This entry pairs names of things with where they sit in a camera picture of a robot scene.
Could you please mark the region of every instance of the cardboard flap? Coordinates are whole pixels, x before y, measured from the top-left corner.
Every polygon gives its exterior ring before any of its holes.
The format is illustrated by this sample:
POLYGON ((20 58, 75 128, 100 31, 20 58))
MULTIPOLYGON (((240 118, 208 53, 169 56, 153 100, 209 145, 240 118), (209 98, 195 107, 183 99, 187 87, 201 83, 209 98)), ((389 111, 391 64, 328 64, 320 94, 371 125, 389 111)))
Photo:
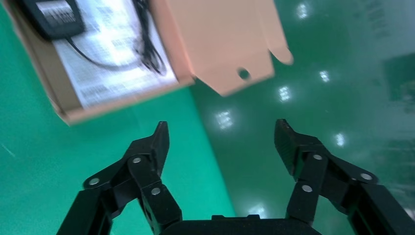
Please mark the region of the cardboard flap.
POLYGON ((269 50, 283 63, 293 61, 273 0, 165 1, 191 71, 220 95, 272 77, 269 50))
POLYGON ((255 3, 268 49, 280 62, 293 64, 274 0, 255 0, 255 3))

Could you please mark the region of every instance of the power adapter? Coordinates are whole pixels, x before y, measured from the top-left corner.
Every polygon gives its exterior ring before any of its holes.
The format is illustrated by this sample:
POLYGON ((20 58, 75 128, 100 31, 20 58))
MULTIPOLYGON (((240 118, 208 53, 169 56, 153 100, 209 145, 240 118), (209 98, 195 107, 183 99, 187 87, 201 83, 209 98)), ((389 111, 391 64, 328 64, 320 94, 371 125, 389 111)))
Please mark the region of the power adapter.
POLYGON ((76 0, 16 0, 39 35, 47 41, 68 39, 85 31, 76 0))

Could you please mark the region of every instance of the instruction manual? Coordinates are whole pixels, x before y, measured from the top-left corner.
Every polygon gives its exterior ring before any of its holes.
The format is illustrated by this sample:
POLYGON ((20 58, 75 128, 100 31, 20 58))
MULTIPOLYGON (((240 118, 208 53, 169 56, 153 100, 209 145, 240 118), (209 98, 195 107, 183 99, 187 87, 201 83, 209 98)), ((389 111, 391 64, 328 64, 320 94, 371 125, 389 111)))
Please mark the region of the instruction manual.
POLYGON ((135 49, 141 43, 141 25, 132 0, 77 0, 86 32, 73 38, 88 57, 126 69, 98 67, 79 55, 66 40, 55 41, 55 48, 84 108, 173 85, 177 82, 152 19, 153 44, 166 65, 163 75, 141 64, 135 49))

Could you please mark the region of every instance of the glossy green floor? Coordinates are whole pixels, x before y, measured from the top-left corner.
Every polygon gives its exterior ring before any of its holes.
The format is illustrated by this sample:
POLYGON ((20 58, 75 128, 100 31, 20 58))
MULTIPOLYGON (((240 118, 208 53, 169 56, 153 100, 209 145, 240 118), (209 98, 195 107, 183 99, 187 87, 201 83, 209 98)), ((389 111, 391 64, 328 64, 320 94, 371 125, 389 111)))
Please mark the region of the glossy green floor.
MULTIPOLYGON (((188 89, 74 127, 54 113, 0 7, 0 234, 56 234, 83 181, 167 120, 162 179, 184 219, 233 216, 222 175, 188 89)), ((137 202, 111 235, 152 234, 137 202)))
MULTIPOLYGON (((380 178, 415 212, 415 1, 276 0, 294 65, 222 98, 192 94, 239 216, 284 217, 294 187, 274 148, 285 118, 380 178)), ((324 198, 314 227, 352 234, 324 198)))

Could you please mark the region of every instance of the cardboard box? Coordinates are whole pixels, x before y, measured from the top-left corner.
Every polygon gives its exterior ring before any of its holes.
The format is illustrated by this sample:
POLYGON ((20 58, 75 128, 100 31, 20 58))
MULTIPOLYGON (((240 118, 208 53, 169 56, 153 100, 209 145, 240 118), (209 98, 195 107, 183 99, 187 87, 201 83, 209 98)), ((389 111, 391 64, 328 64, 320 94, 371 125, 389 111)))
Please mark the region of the cardboard box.
POLYGON ((151 12, 178 84, 82 108, 54 45, 39 37, 15 6, 3 5, 56 113, 68 124, 191 85, 199 78, 229 95, 275 74, 269 51, 291 64, 273 0, 150 0, 151 12), (240 73, 248 76, 241 78, 240 73))

